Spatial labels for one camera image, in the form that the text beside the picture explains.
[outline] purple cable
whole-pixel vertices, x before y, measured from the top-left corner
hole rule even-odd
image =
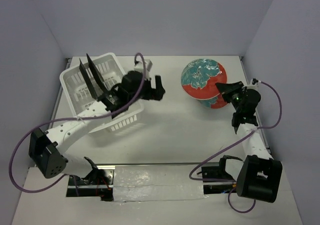
[[[236,188],[237,188],[237,187],[232,188],[231,191],[229,192],[229,194],[228,194],[228,204],[229,204],[230,207],[231,207],[233,210],[235,210],[237,213],[247,214],[247,213],[251,212],[252,209],[255,208],[255,205],[256,205],[256,202],[257,202],[255,199],[253,200],[252,206],[251,206],[248,210],[246,210],[246,211],[240,211],[240,210],[236,209],[236,208],[231,204],[230,196],[231,196],[232,192],[233,192]]]
[[[206,164],[207,162],[209,162],[210,160],[214,159],[215,157],[219,156],[220,154],[228,151],[229,149],[232,149],[233,147],[237,146],[238,144],[242,143],[244,140],[248,139],[249,137],[251,137],[257,130],[259,129],[273,129],[275,128],[279,123],[280,123],[280,120],[281,120],[281,117],[282,117],[282,102],[281,102],[281,98],[278,94],[278,92],[271,86],[269,85],[268,83],[266,82],[263,82],[263,81],[260,81],[260,83],[262,83],[263,85],[266,85],[267,87],[269,87],[270,89],[272,89],[276,95],[276,97],[278,98],[278,101],[279,101],[279,117],[278,117],[278,120],[276,121],[276,123],[272,126],[259,126],[256,128],[256,130],[253,130],[252,132],[250,132],[248,135],[246,135],[245,137],[241,138],[240,140],[236,141],[235,143],[231,144],[230,146],[227,146],[226,148],[218,151],[216,154],[208,157],[206,160],[204,160],[203,162],[201,162],[199,165],[197,165],[194,169],[192,169],[192,171],[190,172],[189,174],[189,178],[191,180],[196,180],[196,181],[204,181],[204,182],[234,182],[234,180],[230,180],[230,179],[217,179],[217,178],[199,178],[199,177],[193,177],[193,173],[199,169],[200,167],[202,167],[204,164]],[[248,210],[248,212],[250,212],[254,206],[255,206],[256,202],[254,201],[253,202],[253,206],[252,208],[250,208]]]
[[[124,110],[126,110],[131,104],[133,104],[137,97],[139,96],[142,88],[143,88],[143,85],[144,85],[144,82],[145,82],[145,78],[146,78],[146,62],[145,62],[145,58],[144,56],[138,52],[135,56],[134,56],[134,64],[137,63],[137,56],[140,56],[141,57],[141,60],[142,60],[142,65],[143,65],[143,73],[142,73],[142,79],[141,79],[141,83],[140,83],[140,86],[138,88],[138,90],[136,91],[135,95],[133,96],[133,98],[126,104],[124,105],[123,107],[119,108],[118,110],[116,111],[113,111],[113,112],[110,112],[108,114],[105,114],[105,115],[101,115],[101,116],[89,116],[89,117],[82,117],[81,119],[82,120],[95,120],[95,119],[104,119],[104,118],[107,118],[107,117],[110,117],[112,115],[115,115],[115,114],[119,114],[121,112],[123,112]],[[30,131],[28,131],[21,139],[20,141],[17,143],[17,145],[15,146],[13,152],[12,152],[12,155],[11,155],[11,158],[10,158],[10,161],[9,161],[9,177],[10,177],[10,180],[12,182],[12,184],[20,191],[22,192],[25,192],[25,193],[29,193],[29,194],[35,194],[35,193],[40,193],[40,192],[43,192],[45,190],[48,190],[50,188],[52,188],[54,185],[56,185],[63,177],[67,176],[67,174],[64,174],[62,175],[58,180],[56,180],[54,183],[52,183],[51,185],[47,186],[47,187],[44,187],[42,189],[38,189],[38,190],[28,190],[28,189],[24,189],[23,187],[19,186],[17,184],[17,182],[15,181],[14,179],[14,176],[13,176],[13,172],[12,172],[12,166],[13,166],[13,162],[14,162],[14,158],[15,158],[15,155],[17,153],[17,150],[18,148],[20,147],[20,145],[22,144],[22,142],[35,130],[35,129],[38,129],[44,125],[48,125],[48,124],[51,124],[51,123],[56,123],[56,122],[62,122],[62,121],[77,121],[78,118],[77,117],[64,117],[64,118],[57,118],[57,119],[53,119],[53,120],[50,120],[50,121],[46,121],[46,122],[43,122],[41,123],[40,125],[38,126],[35,126],[34,128],[32,128]]]

